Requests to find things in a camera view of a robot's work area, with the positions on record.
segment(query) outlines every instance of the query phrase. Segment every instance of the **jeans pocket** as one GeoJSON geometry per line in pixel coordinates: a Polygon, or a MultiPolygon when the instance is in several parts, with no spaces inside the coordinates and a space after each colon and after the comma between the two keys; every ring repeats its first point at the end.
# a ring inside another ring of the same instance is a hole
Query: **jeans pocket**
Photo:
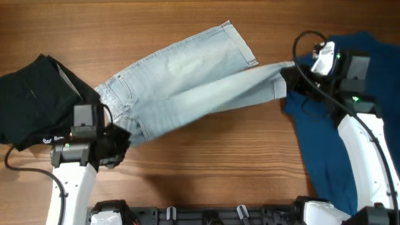
{"type": "Polygon", "coordinates": [[[129,88],[122,76],[118,75],[115,79],[110,80],[108,86],[114,97],[121,103],[122,108],[135,105],[138,101],[137,95],[132,95],[131,88],[129,88]]]}

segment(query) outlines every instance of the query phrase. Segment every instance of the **wooden table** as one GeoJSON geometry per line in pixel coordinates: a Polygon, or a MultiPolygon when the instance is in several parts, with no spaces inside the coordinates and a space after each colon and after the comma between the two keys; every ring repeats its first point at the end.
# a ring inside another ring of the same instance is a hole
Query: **wooden table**
{"type": "MultiPolygon", "coordinates": [[[[43,53],[95,87],[134,61],[227,20],[261,64],[291,59],[294,38],[305,29],[327,35],[367,30],[400,44],[399,1],[104,1],[0,0],[0,74],[43,53]]],[[[0,158],[7,149],[0,146],[0,158]]],[[[11,164],[50,171],[49,148],[14,152],[11,164]]],[[[51,180],[4,165],[0,178],[0,224],[44,224],[51,180]]],[[[315,193],[293,122],[273,101],[206,116],[130,149],[119,167],[99,172],[91,205],[126,199],[130,206],[160,208],[260,206],[298,195],[315,193]]]]}

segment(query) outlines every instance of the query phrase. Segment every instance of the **light blue jeans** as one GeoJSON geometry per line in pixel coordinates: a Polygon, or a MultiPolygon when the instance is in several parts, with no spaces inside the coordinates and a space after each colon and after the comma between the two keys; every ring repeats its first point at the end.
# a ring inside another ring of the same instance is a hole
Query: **light blue jeans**
{"type": "Polygon", "coordinates": [[[159,137],[209,113],[286,96],[279,62],[258,65],[233,25],[224,24],[139,60],[96,91],[131,145],[159,137]]]}

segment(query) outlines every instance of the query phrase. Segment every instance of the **black shirt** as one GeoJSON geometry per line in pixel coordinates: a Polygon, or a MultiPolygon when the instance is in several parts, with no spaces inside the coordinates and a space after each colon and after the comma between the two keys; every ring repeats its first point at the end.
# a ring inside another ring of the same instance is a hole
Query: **black shirt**
{"type": "Polygon", "coordinates": [[[66,138],[73,125],[73,106],[92,102],[100,103],[94,89],[41,54],[21,70],[0,77],[0,143],[22,151],[66,138]]]}

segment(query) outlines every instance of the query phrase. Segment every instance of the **blue garment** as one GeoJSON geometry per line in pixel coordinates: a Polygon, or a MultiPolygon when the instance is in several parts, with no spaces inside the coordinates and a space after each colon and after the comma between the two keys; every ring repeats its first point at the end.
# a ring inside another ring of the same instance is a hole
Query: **blue garment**
{"type": "MultiPolygon", "coordinates": [[[[400,167],[400,47],[376,41],[369,33],[332,36],[338,48],[368,51],[371,57],[366,77],[366,93],[375,96],[382,108],[387,147],[397,171],[400,167]]],[[[300,59],[311,66],[310,56],[300,59]]],[[[301,110],[305,97],[291,91],[286,97],[284,112],[294,118],[302,157],[311,182],[320,198],[353,215],[357,211],[357,191],[350,160],[333,122],[326,117],[324,103],[309,100],[301,110]]]]}

